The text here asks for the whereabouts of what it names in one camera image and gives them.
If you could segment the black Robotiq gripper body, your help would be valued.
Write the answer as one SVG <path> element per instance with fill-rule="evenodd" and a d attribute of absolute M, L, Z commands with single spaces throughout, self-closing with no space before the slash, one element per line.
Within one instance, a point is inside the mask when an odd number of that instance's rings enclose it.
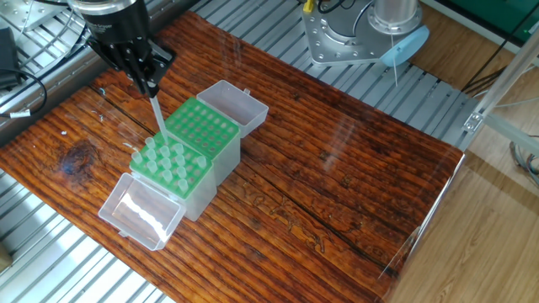
<path fill-rule="evenodd" d="M 150 37 L 150 17 L 147 10 L 120 10 L 103 14 L 102 11 L 86 12 L 84 19 L 90 30 L 90 47 L 113 65 L 118 60 L 113 55 L 111 45 L 124 60 L 127 49 L 139 62 L 152 60 Z"/>

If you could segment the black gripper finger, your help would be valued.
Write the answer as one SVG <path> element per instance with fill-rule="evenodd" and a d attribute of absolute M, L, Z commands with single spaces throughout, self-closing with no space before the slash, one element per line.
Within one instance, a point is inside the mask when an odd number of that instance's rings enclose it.
<path fill-rule="evenodd" d="M 176 59 L 176 52 L 168 47 L 143 47 L 140 49 L 140 92 L 156 95 L 158 84 Z"/>
<path fill-rule="evenodd" d="M 97 40 L 89 40 L 88 45 L 117 72 L 124 72 L 141 94 L 154 94 L 154 87 L 148 84 L 149 66 L 132 49 L 115 44 L 103 44 Z"/>

